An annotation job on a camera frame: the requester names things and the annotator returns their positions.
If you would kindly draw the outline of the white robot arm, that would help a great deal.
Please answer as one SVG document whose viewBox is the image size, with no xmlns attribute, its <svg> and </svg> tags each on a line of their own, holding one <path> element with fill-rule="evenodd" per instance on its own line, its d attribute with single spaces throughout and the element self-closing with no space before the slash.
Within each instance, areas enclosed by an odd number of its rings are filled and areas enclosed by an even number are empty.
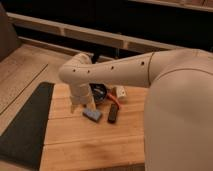
<svg viewBox="0 0 213 171">
<path fill-rule="evenodd" d="M 151 52 L 93 64 L 84 53 L 59 70 L 77 104 L 90 83 L 146 87 L 146 171 L 213 171 L 213 54 L 200 49 Z"/>
</svg>

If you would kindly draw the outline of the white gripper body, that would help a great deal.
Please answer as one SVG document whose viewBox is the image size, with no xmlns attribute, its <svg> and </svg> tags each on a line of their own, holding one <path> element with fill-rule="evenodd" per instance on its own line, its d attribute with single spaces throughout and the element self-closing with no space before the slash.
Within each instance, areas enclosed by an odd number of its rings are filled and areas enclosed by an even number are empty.
<svg viewBox="0 0 213 171">
<path fill-rule="evenodd" d="M 70 85 L 70 99 L 73 105 L 85 105 L 91 110 L 96 109 L 91 88 L 88 84 Z"/>
</svg>

